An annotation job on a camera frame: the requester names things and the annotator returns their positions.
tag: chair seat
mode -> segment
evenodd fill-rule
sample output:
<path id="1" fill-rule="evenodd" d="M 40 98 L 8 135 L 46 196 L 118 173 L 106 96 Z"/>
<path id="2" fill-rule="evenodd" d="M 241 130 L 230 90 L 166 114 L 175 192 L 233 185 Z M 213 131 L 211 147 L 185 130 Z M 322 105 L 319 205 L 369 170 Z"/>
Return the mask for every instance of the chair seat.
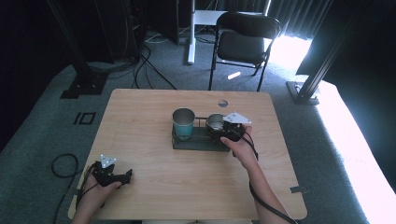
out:
<path id="1" fill-rule="evenodd" d="M 218 56 L 222 60 L 262 63 L 265 57 L 264 39 L 225 31 L 220 36 Z"/>

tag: stand base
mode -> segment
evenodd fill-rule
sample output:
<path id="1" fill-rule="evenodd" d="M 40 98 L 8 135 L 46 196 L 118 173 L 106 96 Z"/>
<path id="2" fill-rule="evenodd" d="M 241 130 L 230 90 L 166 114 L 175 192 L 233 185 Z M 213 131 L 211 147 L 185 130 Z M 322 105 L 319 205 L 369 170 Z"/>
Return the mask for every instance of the stand base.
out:
<path id="1" fill-rule="evenodd" d="M 80 95 L 100 95 L 106 85 L 109 73 L 94 73 L 95 79 L 89 85 L 80 85 L 78 75 L 69 90 L 64 91 L 61 99 L 77 99 Z"/>
<path id="2" fill-rule="evenodd" d="M 318 105 L 319 100 L 317 97 L 317 94 L 319 93 L 319 90 L 315 91 L 315 94 L 309 99 L 305 100 L 299 97 L 299 91 L 301 87 L 304 85 L 303 82 L 295 82 L 295 81 L 288 81 L 286 82 L 286 85 L 289 87 L 289 91 L 291 94 L 291 97 L 293 98 L 293 101 L 297 105 Z"/>

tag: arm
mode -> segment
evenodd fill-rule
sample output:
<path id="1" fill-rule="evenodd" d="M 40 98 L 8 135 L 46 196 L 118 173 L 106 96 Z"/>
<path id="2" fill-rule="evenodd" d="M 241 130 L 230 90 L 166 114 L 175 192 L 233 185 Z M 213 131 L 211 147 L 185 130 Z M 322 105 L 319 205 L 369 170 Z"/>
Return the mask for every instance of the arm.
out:
<path id="1" fill-rule="evenodd" d="M 93 214 L 102 206 L 106 198 L 117 188 L 121 182 L 114 182 L 106 187 L 97 183 L 92 174 L 88 175 L 84 195 L 79 201 L 78 208 L 73 217 L 73 224 L 90 223 Z"/>
<path id="2" fill-rule="evenodd" d="M 250 133 L 251 133 L 251 127 L 246 127 L 246 133 L 244 137 L 249 140 L 250 139 Z M 269 185 L 264 172 L 262 171 L 262 168 L 260 167 L 259 163 L 256 160 L 256 157 L 253 153 L 253 150 L 251 146 L 245 142 L 245 140 L 240 139 L 238 142 L 233 142 L 228 138 L 222 137 L 221 141 L 229 147 L 235 157 L 241 161 L 241 164 L 245 169 L 247 169 L 247 174 L 250 180 L 251 186 L 254 188 L 255 192 L 257 195 L 267 204 L 271 205 L 274 207 L 276 210 L 279 212 L 288 215 L 288 212 L 286 211 L 285 207 L 282 205 L 282 203 L 279 201 L 279 199 L 276 197 L 275 193 L 271 189 L 271 186 Z M 259 204 L 255 200 L 255 206 L 256 206 L 256 211 L 259 216 L 259 220 L 261 224 L 267 224 L 267 223 L 289 223 L 288 221 L 284 220 L 281 217 L 278 217 L 277 215 L 273 214 L 269 210 L 267 210 L 265 207 L 263 207 L 261 204 Z"/>

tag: cup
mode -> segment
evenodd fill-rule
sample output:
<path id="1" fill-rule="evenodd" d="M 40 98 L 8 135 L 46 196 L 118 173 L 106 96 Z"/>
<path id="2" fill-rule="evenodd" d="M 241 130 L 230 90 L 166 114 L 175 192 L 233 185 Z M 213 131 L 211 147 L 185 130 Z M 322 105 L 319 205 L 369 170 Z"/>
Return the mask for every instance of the cup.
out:
<path id="1" fill-rule="evenodd" d="M 195 120 L 194 112 L 188 108 L 179 108 L 173 113 L 172 120 L 177 137 L 181 140 L 189 139 Z"/>

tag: tray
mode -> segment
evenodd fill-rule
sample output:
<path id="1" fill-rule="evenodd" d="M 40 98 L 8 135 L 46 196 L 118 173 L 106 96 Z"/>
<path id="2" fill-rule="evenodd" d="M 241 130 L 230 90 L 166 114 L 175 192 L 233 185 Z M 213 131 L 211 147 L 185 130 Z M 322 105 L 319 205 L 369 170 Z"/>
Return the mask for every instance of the tray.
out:
<path id="1" fill-rule="evenodd" d="M 227 146 L 225 146 L 220 140 L 212 139 L 208 134 L 205 125 L 206 120 L 207 118 L 195 118 L 191 137 L 187 140 L 179 139 L 176 135 L 175 127 L 172 127 L 173 149 L 229 152 L 230 149 Z"/>

